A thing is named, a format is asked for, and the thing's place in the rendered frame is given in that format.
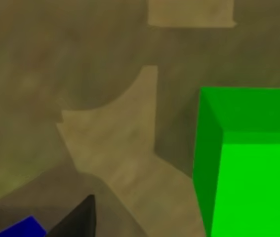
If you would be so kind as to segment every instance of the black triangle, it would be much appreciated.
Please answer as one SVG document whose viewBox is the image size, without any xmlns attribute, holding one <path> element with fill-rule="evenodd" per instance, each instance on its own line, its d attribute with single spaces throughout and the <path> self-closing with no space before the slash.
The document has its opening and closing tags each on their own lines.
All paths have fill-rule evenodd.
<svg viewBox="0 0 280 237">
<path fill-rule="evenodd" d="M 95 237 L 96 202 L 95 196 L 89 195 L 45 237 Z"/>
</svg>

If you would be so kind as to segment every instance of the blue cube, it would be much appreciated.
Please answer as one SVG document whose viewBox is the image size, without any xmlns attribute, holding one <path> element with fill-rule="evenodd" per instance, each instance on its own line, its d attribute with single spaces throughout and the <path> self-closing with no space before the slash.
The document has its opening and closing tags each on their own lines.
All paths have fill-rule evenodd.
<svg viewBox="0 0 280 237">
<path fill-rule="evenodd" d="M 44 237 L 46 231 L 30 216 L 0 232 L 0 237 Z"/>
</svg>

